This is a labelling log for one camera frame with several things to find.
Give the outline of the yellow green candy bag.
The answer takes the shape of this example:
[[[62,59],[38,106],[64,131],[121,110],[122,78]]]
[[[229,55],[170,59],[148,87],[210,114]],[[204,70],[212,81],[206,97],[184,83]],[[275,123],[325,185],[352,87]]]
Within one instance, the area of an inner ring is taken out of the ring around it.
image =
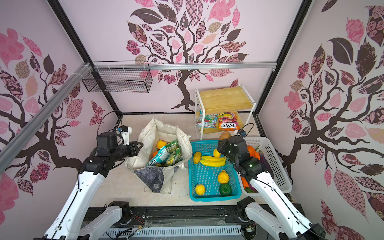
[[[179,148],[179,143],[177,140],[174,140],[166,145],[166,150],[169,154],[173,153],[178,148]]]
[[[183,160],[181,147],[167,148],[167,152],[170,154],[164,163],[165,167],[173,166]]]

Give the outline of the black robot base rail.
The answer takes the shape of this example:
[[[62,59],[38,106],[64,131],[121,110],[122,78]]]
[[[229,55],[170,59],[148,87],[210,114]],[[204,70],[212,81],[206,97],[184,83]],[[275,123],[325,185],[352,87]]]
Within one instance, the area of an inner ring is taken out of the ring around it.
[[[90,208],[87,201],[81,200],[63,207],[45,238],[97,240],[113,226],[126,231],[138,226],[126,239],[149,234],[156,228],[160,228],[155,232],[159,237],[168,234],[168,228],[176,230],[175,236],[219,236],[227,225],[240,226],[238,231],[243,233],[247,226],[259,225],[276,240],[317,240],[314,229],[324,232],[285,197],[273,197],[270,205],[259,205],[247,197],[236,205],[131,207],[129,202],[113,201],[106,208]]]

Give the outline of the yellow red peach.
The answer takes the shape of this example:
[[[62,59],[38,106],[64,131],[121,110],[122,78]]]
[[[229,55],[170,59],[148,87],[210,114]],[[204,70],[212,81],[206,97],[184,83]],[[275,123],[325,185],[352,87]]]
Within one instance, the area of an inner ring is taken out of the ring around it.
[[[165,147],[168,143],[166,141],[163,141],[163,140],[159,140],[156,144],[156,147],[158,150],[160,150],[161,148]]]

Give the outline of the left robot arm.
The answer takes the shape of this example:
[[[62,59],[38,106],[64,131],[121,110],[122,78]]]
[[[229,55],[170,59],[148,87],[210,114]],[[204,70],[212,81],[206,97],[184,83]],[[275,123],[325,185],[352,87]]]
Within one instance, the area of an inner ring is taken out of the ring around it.
[[[121,126],[116,132],[97,136],[97,147],[82,163],[77,182],[61,212],[42,236],[43,240],[98,240],[113,224],[130,221],[128,202],[114,201],[86,226],[82,226],[90,204],[108,173],[127,157],[136,157],[143,143],[131,142],[132,129]]]

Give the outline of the green Fox's bag top shelf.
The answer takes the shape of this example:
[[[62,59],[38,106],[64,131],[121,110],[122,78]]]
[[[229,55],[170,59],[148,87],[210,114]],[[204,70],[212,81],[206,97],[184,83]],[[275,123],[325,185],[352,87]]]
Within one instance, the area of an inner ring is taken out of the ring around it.
[[[158,153],[149,161],[147,164],[148,167],[153,167],[157,165],[162,165],[163,163],[166,162],[168,159],[170,153],[167,151],[166,146],[162,147]]]

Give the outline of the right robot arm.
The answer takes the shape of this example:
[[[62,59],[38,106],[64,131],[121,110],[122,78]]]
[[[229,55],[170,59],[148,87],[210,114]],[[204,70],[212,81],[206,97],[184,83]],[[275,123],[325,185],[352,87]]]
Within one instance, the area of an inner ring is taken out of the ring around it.
[[[246,217],[276,240],[324,240],[326,232],[308,220],[283,194],[264,164],[251,157],[241,135],[218,141],[217,150],[227,157],[236,172],[267,202],[273,214],[251,202],[243,207]]]

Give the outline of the brown toy potato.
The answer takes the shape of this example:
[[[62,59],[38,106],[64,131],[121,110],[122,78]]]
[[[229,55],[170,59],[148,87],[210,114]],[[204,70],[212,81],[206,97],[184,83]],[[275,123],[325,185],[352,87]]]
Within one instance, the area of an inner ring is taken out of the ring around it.
[[[219,140],[220,140],[220,141],[221,141],[221,140],[226,140],[226,139],[229,139],[231,136],[232,136],[232,135],[231,135],[230,132],[228,132],[228,131],[224,131],[224,132],[222,132],[222,134],[220,135]]]

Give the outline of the beige canvas grocery bag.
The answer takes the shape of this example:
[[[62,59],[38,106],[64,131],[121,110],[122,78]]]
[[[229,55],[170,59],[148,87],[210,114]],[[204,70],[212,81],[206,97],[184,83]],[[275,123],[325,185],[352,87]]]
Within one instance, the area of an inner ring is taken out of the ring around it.
[[[178,126],[165,124],[153,118],[142,129],[138,142],[144,146],[136,157],[128,157],[125,167],[134,173],[148,188],[149,192],[170,194],[172,189],[172,177],[178,169],[183,169],[193,155],[190,135],[185,134]],[[152,155],[157,150],[158,141],[171,143],[177,141],[181,149],[181,160],[174,164],[156,163],[149,165]]]

